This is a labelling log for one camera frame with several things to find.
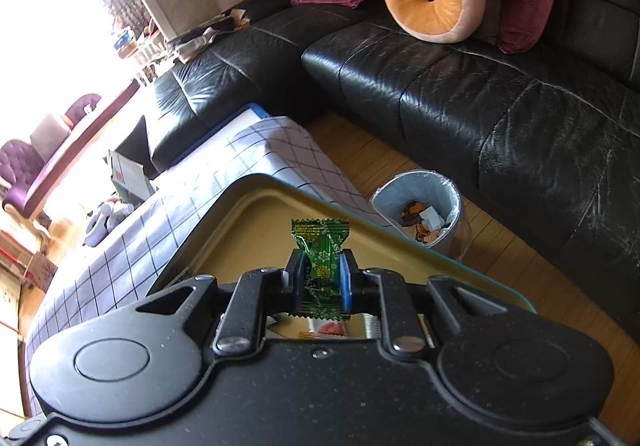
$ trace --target wooden floor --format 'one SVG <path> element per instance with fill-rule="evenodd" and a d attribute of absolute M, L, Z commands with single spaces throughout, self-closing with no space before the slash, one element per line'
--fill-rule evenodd
<path fill-rule="evenodd" d="M 324 115 L 306 128 L 367 199 L 398 173 L 419 168 L 338 115 Z M 616 377 L 600 419 L 628 444 L 638 441 L 640 347 L 521 239 L 473 203 L 465 204 L 473 242 L 463 263 L 520 291 L 540 314 L 587 333 L 609 351 Z"/>

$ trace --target sofa seat cushion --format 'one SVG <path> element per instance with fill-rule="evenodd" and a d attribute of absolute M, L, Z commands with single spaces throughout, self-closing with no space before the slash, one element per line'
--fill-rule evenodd
<path fill-rule="evenodd" d="M 300 56 L 314 41 L 370 15 L 330 4 L 301 4 L 221 36 L 151 87 L 145 110 L 151 159 L 159 171 L 248 103 L 304 119 L 318 102 L 306 94 Z"/>
<path fill-rule="evenodd" d="M 456 181 L 640 336 L 640 95 L 539 44 L 430 44 L 389 16 L 311 45 L 306 70 L 374 135 Z"/>

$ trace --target yellow tray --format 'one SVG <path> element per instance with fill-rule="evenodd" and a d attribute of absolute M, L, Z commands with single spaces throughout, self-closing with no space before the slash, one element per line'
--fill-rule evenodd
<path fill-rule="evenodd" d="M 328 218 L 350 220 L 343 247 L 353 251 L 361 268 L 384 267 L 402 274 L 407 282 L 421 284 L 431 275 L 448 275 L 535 311 L 529 300 L 513 289 L 263 174 L 246 175 L 229 185 L 176 251 L 150 293 L 178 276 L 213 275 L 218 283 L 230 283 L 251 269 L 284 267 L 291 251 L 298 247 L 290 232 L 291 220 Z"/>

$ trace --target silver screw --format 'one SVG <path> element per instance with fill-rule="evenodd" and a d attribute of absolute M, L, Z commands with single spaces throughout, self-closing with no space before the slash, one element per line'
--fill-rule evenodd
<path fill-rule="evenodd" d="M 330 352 L 327 349 L 315 349 L 311 355 L 317 360 L 324 360 L 330 356 Z"/>
<path fill-rule="evenodd" d="M 216 346 L 225 354 L 242 354 L 251 348 L 251 341 L 244 336 L 227 336 L 220 338 Z"/>
<path fill-rule="evenodd" d="M 60 435 L 49 435 L 47 437 L 47 446 L 66 446 L 66 441 Z"/>
<path fill-rule="evenodd" d="M 400 336 L 394 340 L 394 349 L 405 354 L 420 352 L 426 343 L 418 336 Z"/>

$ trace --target black leather sofa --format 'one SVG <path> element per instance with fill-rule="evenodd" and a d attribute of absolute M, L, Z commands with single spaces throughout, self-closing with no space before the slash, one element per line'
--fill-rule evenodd
<path fill-rule="evenodd" d="M 252 26 L 155 84 L 165 169 L 243 104 L 344 113 L 503 222 L 640 340 L 640 0 L 556 0 L 532 50 L 405 34 L 356 10 L 249 0 Z"/>

